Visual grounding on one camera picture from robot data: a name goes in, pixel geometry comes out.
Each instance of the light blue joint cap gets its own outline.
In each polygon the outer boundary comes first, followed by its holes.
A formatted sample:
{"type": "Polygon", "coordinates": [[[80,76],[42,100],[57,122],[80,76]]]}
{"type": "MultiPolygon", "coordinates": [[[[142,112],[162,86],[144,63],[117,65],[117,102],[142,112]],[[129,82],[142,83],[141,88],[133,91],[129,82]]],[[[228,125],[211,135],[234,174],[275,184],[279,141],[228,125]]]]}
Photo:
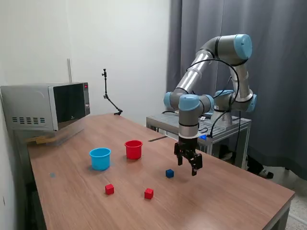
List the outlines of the light blue joint cap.
{"type": "Polygon", "coordinates": [[[249,59],[253,52],[253,46],[250,36],[247,34],[237,34],[234,39],[234,47],[239,58],[249,59]]]}
{"type": "Polygon", "coordinates": [[[249,102],[249,106],[248,106],[248,109],[246,110],[246,112],[248,112],[248,113],[253,112],[254,109],[255,109],[255,106],[256,106],[256,102],[257,102],[257,95],[254,94],[253,98],[249,102]]]}
{"type": "Polygon", "coordinates": [[[163,99],[164,105],[165,105],[166,108],[168,108],[168,109],[171,109],[171,108],[172,108],[172,106],[171,106],[170,95],[171,95],[171,92],[167,92],[167,93],[164,95],[164,99],[163,99]]]}
{"type": "Polygon", "coordinates": [[[191,111],[200,105],[200,98],[194,94],[185,94],[179,98],[179,109],[181,111],[191,111]]]}
{"type": "Polygon", "coordinates": [[[214,99],[210,95],[206,94],[206,96],[208,97],[210,104],[211,104],[210,110],[212,110],[214,108],[214,99]]]}
{"type": "MultiPolygon", "coordinates": [[[[216,91],[215,96],[219,95],[221,93],[221,91],[222,90],[216,91]]],[[[220,96],[225,95],[225,94],[230,94],[232,92],[233,92],[233,90],[224,90],[224,92],[222,92],[220,96]]]]}

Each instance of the blue cube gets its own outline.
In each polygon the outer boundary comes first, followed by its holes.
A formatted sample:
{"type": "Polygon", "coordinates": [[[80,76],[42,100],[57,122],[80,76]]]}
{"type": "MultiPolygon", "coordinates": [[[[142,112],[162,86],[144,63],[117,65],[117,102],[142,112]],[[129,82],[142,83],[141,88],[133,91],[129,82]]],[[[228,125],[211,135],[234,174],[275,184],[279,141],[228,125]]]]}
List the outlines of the blue cube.
{"type": "Polygon", "coordinates": [[[166,175],[167,178],[172,178],[172,177],[174,177],[174,171],[171,170],[171,169],[168,169],[168,170],[165,171],[165,175],[166,175]]]}

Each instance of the microwave window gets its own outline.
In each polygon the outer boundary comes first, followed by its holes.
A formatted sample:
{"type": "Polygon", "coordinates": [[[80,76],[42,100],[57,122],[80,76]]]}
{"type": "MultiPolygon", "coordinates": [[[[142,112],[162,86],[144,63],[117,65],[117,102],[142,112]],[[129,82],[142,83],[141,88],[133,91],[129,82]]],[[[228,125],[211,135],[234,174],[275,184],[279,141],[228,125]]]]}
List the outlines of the microwave window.
{"type": "Polygon", "coordinates": [[[59,129],[85,116],[83,84],[53,88],[59,129]]]}

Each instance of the blue cup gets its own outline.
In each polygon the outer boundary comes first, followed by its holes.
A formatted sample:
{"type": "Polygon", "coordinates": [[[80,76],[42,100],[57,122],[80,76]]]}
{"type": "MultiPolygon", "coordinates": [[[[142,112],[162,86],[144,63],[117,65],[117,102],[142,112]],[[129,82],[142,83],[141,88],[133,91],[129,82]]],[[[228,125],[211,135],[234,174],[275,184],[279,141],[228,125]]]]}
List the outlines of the blue cup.
{"type": "Polygon", "coordinates": [[[92,168],[95,170],[106,170],[110,167],[111,150],[108,148],[97,148],[90,151],[92,168]]]}

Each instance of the red cube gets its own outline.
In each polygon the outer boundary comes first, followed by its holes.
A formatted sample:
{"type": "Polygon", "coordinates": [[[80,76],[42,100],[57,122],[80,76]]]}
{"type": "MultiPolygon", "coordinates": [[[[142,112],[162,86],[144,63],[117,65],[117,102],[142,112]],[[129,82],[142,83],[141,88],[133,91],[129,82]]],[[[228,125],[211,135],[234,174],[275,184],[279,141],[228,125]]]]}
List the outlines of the red cube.
{"type": "Polygon", "coordinates": [[[106,194],[111,195],[114,193],[114,186],[112,184],[108,184],[105,186],[106,194]]]}
{"type": "Polygon", "coordinates": [[[154,195],[154,190],[153,189],[147,188],[145,190],[145,193],[144,193],[145,199],[150,199],[151,200],[153,198],[153,195],[154,195]]]}

